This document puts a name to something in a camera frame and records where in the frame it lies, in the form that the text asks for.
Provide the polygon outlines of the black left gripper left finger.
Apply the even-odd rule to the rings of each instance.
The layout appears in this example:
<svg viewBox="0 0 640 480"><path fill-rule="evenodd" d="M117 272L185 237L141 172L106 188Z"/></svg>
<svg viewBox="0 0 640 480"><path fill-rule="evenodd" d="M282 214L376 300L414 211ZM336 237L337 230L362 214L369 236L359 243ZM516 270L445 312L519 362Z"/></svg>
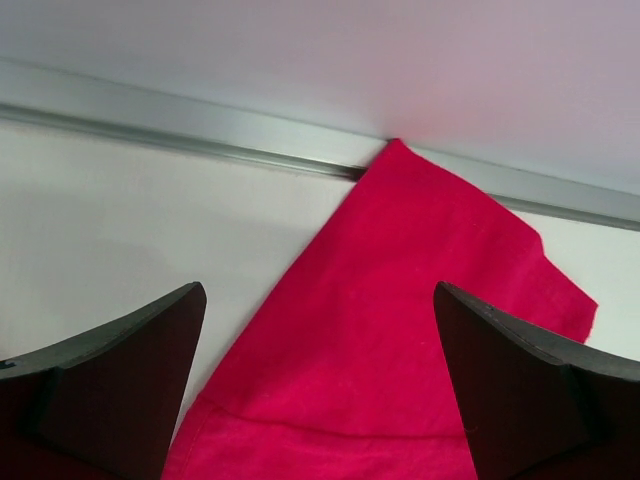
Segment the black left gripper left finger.
<svg viewBox="0 0 640 480"><path fill-rule="evenodd" d="M1 363L4 479L158 479L205 315L201 283Z"/></svg>

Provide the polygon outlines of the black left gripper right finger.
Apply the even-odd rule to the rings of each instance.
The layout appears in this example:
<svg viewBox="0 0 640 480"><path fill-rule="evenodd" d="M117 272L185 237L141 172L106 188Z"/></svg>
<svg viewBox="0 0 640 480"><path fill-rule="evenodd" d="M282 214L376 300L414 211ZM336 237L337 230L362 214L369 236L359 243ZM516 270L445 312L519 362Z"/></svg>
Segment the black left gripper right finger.
<svg viewBox="0 0 640 480"><path fill-rule="evenodd" d="M441 282L438 333L480 479L636 479L639 364Z"/></svg>

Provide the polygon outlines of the magenta t shirt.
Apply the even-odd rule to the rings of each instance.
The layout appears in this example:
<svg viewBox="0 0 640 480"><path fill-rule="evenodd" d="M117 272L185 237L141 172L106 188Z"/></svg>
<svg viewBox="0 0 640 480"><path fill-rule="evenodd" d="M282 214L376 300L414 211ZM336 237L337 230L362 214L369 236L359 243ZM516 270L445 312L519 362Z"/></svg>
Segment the magenta t shirt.
<svg viewBox="0 0 640 480"><path fill-rule="evenodd" d="M441 281L578 342L596 315L533 228L392 140L198 394L164 477L473 478Z"/></svg>

